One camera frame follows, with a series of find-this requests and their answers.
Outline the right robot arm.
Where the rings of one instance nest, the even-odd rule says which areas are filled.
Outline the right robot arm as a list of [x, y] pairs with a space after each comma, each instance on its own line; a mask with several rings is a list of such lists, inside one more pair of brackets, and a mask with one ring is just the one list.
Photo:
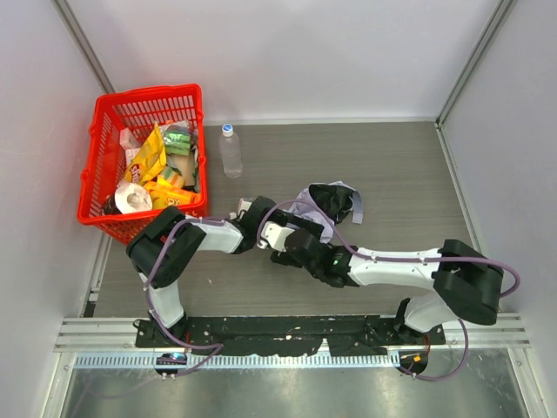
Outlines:
[[287, 265], [331, 287], [391, 285], [424, 290], [401, 301], [399, 333], [425, 334], [452, 320], [491, 326], [497, 320], [503, 271], [467, 244], [448, 239], [421, 252], [379, 252], [323, 243], [304, 229], [265, 225], [262, 239]]

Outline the lavender folding umbrella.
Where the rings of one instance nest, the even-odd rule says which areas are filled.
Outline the lavender folding umbrella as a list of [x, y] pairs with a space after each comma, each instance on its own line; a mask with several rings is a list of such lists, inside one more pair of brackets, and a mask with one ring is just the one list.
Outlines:
[[364, 205], [360, 193], [342, 181], [311, 183], [296, 200], [288, 212], [321, 225], [323, 230], [319, 240], [322, 243], [329, 243], [333, 238], [333, 228], [328, 219], [334, 225], [343, 222], [349, 215], [354, 224], [363, 221]]

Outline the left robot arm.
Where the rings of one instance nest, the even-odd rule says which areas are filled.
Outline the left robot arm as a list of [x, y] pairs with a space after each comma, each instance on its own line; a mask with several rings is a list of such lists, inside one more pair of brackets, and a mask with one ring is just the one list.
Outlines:
[[196, 218], [169, 206], [131, 240], [126, 255], [142, 280], [155, 338], [168, 345], [186, 343], [179, 277], [198, 252], [252, 250], [260, 221], [274, 205], [265, 197], [241, 199], [237, 214], [229, 219]]

